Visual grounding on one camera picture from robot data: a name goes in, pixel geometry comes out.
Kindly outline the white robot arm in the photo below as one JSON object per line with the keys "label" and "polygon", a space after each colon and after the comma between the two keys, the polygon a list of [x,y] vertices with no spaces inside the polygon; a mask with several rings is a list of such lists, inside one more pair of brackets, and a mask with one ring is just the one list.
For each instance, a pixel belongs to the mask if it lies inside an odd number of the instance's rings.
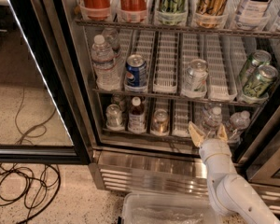
{"label": "white robot arm", "polygon": [[206,166],[208,197],[215,212],[225,217],[238,214],[247,224],[280,224],[252,186],[238,175],[223,124],[216,137],[208,138],[190,121],[189,134]]}

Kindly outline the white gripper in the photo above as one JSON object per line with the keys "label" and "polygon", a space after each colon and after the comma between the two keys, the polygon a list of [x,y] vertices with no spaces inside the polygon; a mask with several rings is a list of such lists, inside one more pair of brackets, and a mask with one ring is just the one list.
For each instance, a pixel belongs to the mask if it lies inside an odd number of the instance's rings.
{"label": "white gripper", "polygon": [[199,154],[203,161],[206,161],[216,155],[225,155],[231,157],[231,150],[226,142],[228,142],[228,136],[226,134],[225,126],[220,124],[217,129],[218,139],[205,140],[206,134],[192,121],[189,122],[189,135],[194,146],[199,147]]}

